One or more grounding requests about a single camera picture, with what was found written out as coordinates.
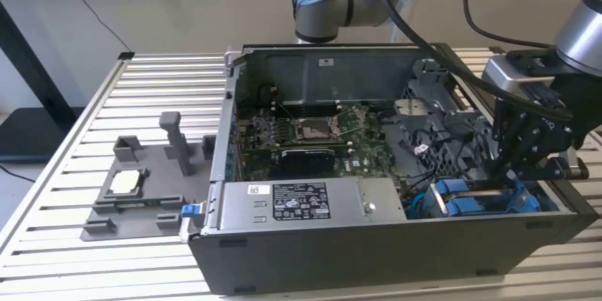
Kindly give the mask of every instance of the motherboard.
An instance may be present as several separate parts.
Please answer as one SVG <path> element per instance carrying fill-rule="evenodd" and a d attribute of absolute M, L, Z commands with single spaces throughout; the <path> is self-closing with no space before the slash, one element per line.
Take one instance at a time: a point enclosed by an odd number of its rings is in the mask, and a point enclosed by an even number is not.
<path fill-rule="evenodd" d="M 244 180 L 361 176 L 401 182 L 378 111 L 362 104 L 273 102 L 238 120 Z"/>

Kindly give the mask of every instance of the white sticker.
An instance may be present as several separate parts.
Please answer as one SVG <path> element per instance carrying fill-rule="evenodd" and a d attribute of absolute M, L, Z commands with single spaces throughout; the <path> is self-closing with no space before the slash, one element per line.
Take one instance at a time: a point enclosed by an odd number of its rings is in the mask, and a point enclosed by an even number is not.
<path fill-rule="evenodd" d="M 336 59 L 328 58 L 328 59 L 318 59 L 318 66 L 334 66 Z"/>
<path fill-rule="evenodd" d="M 414 154 L 418 155 L 424 153 L 429 149 L 429 146 L 422 144 L 418 147 L 414 147 Z"/>
<path fill-rule="evenodd" d="M 249 185 L 249 194 L 270 194 L 270 185 Z"/>

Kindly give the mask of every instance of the green circuit board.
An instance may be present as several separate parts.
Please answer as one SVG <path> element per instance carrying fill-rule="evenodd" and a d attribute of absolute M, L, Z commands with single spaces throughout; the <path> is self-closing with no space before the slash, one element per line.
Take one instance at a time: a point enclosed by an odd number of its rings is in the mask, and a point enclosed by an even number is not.
<path fill-rule="evenodd" d="M 238 136 L 244 180 L 274 180 L 286 150 L 329 149 L 336 154 L 334 166 L 313 175 L 390 177 L 400 182 L 401 174 L 377 113 L 368 106 L 342 105 L 333 116 L 304 118 L 282 118 L 258 111 L 244 121 L 244 126 Z"/>

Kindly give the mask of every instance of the blue latch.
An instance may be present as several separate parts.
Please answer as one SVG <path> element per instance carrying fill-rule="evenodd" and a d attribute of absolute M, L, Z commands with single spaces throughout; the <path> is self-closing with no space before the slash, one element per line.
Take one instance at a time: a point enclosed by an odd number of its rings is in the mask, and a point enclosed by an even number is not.
<path fill-rule="evenodd" d="M 194 218 L 201 215 L 201 205 L 198 204 L 185 204 L 182 206 L 182 217 Z"/>

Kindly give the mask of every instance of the barcode sticker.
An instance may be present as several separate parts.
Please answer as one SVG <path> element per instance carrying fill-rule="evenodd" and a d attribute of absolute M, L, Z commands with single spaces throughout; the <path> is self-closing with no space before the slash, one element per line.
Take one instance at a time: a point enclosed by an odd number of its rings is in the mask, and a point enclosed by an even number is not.
<path fill-rule="evenodd" d="M 248 193 L 250 195 L 270 194 L 270 185 L 249 185 Z"/>

